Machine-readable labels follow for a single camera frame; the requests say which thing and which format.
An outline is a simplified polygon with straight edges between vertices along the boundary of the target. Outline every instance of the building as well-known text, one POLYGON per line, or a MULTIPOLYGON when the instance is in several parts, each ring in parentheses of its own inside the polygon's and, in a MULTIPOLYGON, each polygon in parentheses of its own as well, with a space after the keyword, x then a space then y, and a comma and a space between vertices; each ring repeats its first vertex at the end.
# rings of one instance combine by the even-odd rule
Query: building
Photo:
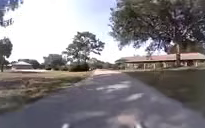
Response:
MULTIPOLYGON (((117 60, 116 64, 124 66, 125 69, 170 68, 176 65, 176 54, 123 57, 117 60)), ((182 53, 181 66, 205 67, 205 55, 201 53, 182 53)))
POLYGON ((23 61, 12 64, 12 70, 33 69, 32 65, 23 61))

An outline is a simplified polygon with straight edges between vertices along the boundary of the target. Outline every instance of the distant tree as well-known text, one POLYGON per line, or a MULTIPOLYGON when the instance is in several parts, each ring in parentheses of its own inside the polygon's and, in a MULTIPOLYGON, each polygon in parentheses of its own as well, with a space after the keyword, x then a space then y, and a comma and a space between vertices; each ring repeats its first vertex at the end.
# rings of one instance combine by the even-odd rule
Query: distant tree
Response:
POLYGON ((46 68, 59 69, 61 66, 66 65, 67 61, 59 54, 49 54, 44 57, 44 64, 46 68))
POLYGON ((37 60, 34 60, 34 59, 19 59, 18 61, 23 61, 23 62, 29 63, 29 64, 32 65, 32 67, 34 69, 39 69, 40 68, 40 63, 37 60))
POLYGON ((9 58, 12 53, 13 45, 9 38, 0 39, 0 62, 1 72, 3 72, 5 58, 9 58))
POLYGON ((91 58, 89 61, 89 67, 90 69, 102 69, 104 62, 96 59, 96 58, 91 58))
POLYGON ((110 21, 120 48, 139 48, 151 40, 149 53, 168 52, 173 43, 178 66, 180 45, 193 42, 205 49, 205 0, 117 0, 110 21))
POLYGON ((96 38, 96 35, 90 32, 78 32, 73 43, 67 47, 63 54, 67 55, 68 60, 71 62, 87 63, 91 53, 100 55, 104 49, 104 44, 96 38))
POLYGON ((13 23, 12 19, 4 19, 6 12, 15 10, 22 4, 22 0, 0 0, 0 25, 3 27, 9 26, 13 23))

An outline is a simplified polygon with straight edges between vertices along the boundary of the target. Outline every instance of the asphalt road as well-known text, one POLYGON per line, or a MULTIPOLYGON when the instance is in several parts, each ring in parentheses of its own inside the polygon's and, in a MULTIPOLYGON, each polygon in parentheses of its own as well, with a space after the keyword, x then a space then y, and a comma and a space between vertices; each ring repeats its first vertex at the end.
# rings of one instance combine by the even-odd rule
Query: asphalt road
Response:
POLYGON ((96 71, 78 85, 1 115, 0 128, 205 128, 199 113, 123 73, 96 71))

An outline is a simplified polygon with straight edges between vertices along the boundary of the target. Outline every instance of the grass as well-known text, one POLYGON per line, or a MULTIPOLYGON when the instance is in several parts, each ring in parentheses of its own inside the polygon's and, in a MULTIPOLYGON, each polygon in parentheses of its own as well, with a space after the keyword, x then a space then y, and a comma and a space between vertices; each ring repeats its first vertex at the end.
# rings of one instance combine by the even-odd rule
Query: grass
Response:
POLYGON ((90 72, 0 73, 0 114, 71 87, 90 72))
POLYGON ((125 73, 205 116, 205 69, 125 73))

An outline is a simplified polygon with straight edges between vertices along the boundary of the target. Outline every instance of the roof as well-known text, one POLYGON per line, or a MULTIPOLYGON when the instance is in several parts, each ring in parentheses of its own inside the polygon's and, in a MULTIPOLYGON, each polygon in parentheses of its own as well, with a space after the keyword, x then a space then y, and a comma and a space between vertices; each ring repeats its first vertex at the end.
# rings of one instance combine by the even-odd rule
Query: roof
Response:
POLYGON ((12 64, 12 65, 28 65, 28 66, 31 66, 31 64, 26 63, 26 62, 24 62, 24 61, 19 61, 19 62, 17 62, 17 63, 12 64))
MULTIPOLYGON (((134 62, 151 62, 151 61, 175 61, 176 54, 169 55, 157 55, 157 56, 134 56, 134 57, 123 57, 117 62, 124 61, 129 63, 134 62)), ((205 55, 201 53, 182 53, 181 60, 205 60, 205 55)))

